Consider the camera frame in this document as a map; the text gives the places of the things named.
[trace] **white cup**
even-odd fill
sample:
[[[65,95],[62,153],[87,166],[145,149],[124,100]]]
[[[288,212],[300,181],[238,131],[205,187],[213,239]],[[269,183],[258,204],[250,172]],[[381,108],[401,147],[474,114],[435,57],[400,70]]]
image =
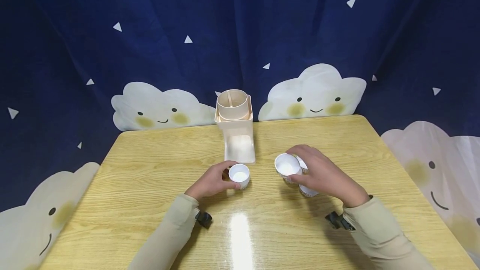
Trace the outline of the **white cup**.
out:
[[[307,197],[307,198],[311,198],[311,197],[313,197],[313,196],[315,196],[315,195],[318,194],[317,191],[312,190],[312,189],[309,189],[309,188],[307,188],[307,187],[304,186],[304,185],[299,185],[299,186],[300,186],[300,193],[301,193],[302,195],[304,195],[305,197]]]
[[[282,153],[275,158],[275,169],[290,184],[294,184],[294,182],[288,178],[289,175],[302,174],[299,161],[293,155],[287,153]]]
[[[297,160],[299,161],[302,172],[303,173],[308,173],[307,164],[299,156],[297,156]]]
[[[250,170],[244,164],[236,164],[230,167],[228,171],[230,180],[240,184],[240,189],[247,187],[250,181]]]

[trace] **left hand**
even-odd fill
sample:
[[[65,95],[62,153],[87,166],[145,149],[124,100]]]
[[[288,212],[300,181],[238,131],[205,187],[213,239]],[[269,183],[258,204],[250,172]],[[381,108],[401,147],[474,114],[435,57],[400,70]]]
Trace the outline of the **left hand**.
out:
[[[233,160],[226,160],[211,166],[202,177],[188,188],[185,194],[199,201],[204,197],[209,197],[228,189],[240,189],[240,184],[237,182],[224,181],[222,179],[223,171],[235,164],[238,163]]]

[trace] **blue backdrop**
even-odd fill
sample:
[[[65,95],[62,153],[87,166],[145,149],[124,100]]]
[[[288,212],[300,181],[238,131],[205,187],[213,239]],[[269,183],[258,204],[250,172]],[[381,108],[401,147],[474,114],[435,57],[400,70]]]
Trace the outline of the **blue backdrop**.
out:
[[[366,81],[356,113],[380,135],[423,120],[480,136],[478,0],[1,0],[1,9],[0,211],[54,173],[101,163],[125,130],[113,97],[132,82],[212,107],[216,91],[242,89],[257,120],[272,87],[325,63]],[[479,171],[468,171],[478,189]]]

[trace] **table surface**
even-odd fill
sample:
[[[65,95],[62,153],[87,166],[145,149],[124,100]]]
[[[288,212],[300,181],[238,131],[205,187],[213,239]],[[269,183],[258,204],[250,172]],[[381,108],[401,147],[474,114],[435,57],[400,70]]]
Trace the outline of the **table surface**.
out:
[[[371,269],[349,232],[323,217],[340,201],[304,198],[275,157],[309,144],[392,210],[436,269],[477,269],[399,162],[362,116],[255,122],[256,164],[244,191],[202,203],[214,218],[195,227],[172,269]],[[126,269],[176,195],[223,160],[215,125],[121,134],[41,269]]]

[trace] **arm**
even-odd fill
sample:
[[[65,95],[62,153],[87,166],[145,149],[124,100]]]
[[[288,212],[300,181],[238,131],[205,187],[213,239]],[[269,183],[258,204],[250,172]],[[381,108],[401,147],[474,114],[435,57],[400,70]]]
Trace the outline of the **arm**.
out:
[[[169,270],[190,239],[195,216],[199,212],[198,202],[227,189],[240,189],[236,182],[222,179],[225,169],[236,163],[226,160],[211,166],[185,194],[177,196],[163,221],[133,258],[128,270]]]
[[[361,185],[328,157],[307,145],[296,145],[287,153],[299,156],[309,169],[307,175],[291,175],[292,181],[344,203],[344,218],[355,228],[352,236],[376,269],[433,269],[378,198],[370,198]]]
[[[378,198],[373,197],[358,207],[344,206],[343,210],[345,220],[355,228],[351,231],[353,239],[376,269],[433,270]]]
[[[140,248],[129,270],[168,270],[190,239],[198,201],[179,195],[168,209],[163,221]]]

